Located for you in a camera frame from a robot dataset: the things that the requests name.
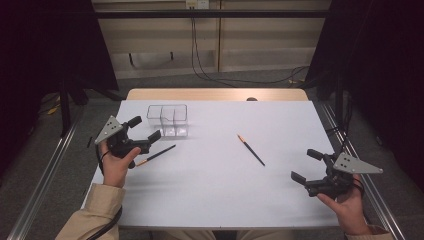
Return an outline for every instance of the white table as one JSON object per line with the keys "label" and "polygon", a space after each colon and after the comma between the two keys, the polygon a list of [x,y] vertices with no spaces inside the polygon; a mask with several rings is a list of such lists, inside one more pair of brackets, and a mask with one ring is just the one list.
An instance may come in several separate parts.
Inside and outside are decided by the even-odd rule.
{"label": "white table", "polygon": [[[189,136],[162,138],[144,159],[173,144],[160,157],[129,171],[121,227],[148,229],[258,229],[337,226],[334,213],[290,178],[322,179],[325,164],[308,148],[333,149],[309,101],[124,101],[117,115],[134,140],[153,132],[149,105],[186,104]],[[242,135],[263,167],[237,138]],[[101,183],[98,170],[93,182]]]}

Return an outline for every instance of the clear plastic container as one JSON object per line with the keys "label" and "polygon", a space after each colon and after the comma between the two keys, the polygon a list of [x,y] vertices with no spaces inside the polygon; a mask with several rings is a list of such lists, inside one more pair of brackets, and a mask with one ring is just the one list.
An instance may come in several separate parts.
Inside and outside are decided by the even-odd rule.
{"label": "clear plastic container", "polygon": [[188,136],[187,105],[150,105],[147,111],[150,126],[164,137]]}

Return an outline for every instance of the finger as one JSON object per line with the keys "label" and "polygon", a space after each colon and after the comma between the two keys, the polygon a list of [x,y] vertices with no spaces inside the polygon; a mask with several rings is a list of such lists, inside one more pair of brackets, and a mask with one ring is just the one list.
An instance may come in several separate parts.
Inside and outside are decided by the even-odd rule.
{"label": "finger", "polygon": [[131,149],[131,151],[123,158],[123,160],[125,162],[132,162],[132,160],[134,160],[135,157],[138,156],[138,154],[140,154],[141,149],[139,147],[135,147],[133,149]]}
{"label": "finger", "polygon": [[358,181],[361,181],[361,176],[359,174],[353,174],[353,178]]}
{"label": "finger", "polygon": [[101,141],[100,142],[100,152],[102,153],[102,155],[105,153],[105,152],[107,152],[107,151],[109,151],[109,148],[107,147],[107,143],[106,143],[106,141]]}
{"label": "finger", "polygon": [[340,205],[336,201],[334,201],[333,199],[328,197],[327,195],[319,193],[317,195],[317,198],[319,200],[321,200],[321,202],[323,202],[325,205],[327,205],[327,207],[329,207],[335,213],[338,213],[340,211]]}
{"label": "finger", "polygon": [[353,186],[351,189],[350,189],[350,191],[351,191],[351,194],[352,194],[352,196],[354,196],[354,197],[362,197],[362,192],[361,192],[361,190],[359,190],[359,188],[361,188],[362,189],[362,191],[363,191],[363,186],[362,185],[357,185],[357,184],[355,184],[356,186]]}

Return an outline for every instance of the black pen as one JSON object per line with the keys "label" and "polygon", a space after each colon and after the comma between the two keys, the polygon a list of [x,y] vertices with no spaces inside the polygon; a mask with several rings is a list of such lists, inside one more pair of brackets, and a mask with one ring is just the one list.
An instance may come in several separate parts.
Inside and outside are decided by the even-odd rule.
{"label": "black pen", "polygon": [[146,162],[148,162],[148,161],[152,160],[153,158],[155,158],[155,157],[157,157],[157,156],[161,155],[162,153],[165,153],[165,152],[167,152],[167,151],[171,150],[171,149],[172,149],[172,148],[174,148],[175,146],[176,146],[176,145],[174,144],[174,145],[170,146],[169,148],[167,148],[167,149],[165,149],[165,150],[162,150],[162,151],[160,151],[160,152],[156,153],[155,155],[152,155],[152,156],[148,157],[147,159],[144,159],[143,161],[141,161],[141,162],[137,163],[137,165],[136,165],[136,166],[138,167],[138,166],[141,166],[141,165],[145,164]]}
{"label": "black pen", "polygon": [[256,155],[256,153],[253,151],[253,149],[249,146],[249,144],[247,144],[247,142],[246,141],[244,141],[244,139],[240,136],[240,135],[238,135],[237,134],[237,136],[240,138],[240,141],[242,141],[243,143],[244,143],[244,145],[247,147],[247,149],[249,149],[250,150],[250,152],[251,153],[253,153],[253,155],[259,160],[259,162],[261,162],[261,164],[262,165],[264,165],[264,167],[265,167],[265,163],[264,162],[262,162],[262,160],[258,157],[258,155]]}

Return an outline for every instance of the beige sleeve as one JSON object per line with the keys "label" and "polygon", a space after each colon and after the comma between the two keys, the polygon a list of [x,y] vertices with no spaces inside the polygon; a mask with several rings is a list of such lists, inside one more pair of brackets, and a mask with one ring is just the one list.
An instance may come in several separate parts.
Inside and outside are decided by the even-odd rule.
{"label": "beige sleeve", "polygon": [[[108,224],[121,207],[125,189],[93,184],[83,209],[76,211],[56,239],[87,239]],[[118,239],[115,225],[100,239]]]}
{"label": "beige sleeve", "polygon": [[346,235],[347,239],[349,240],[393,240],[392,234],[390,234],[385,229],[379,226],[374,226],[374,225],[369,225],[369,227],[373,235],[362,235],[362,236]]}

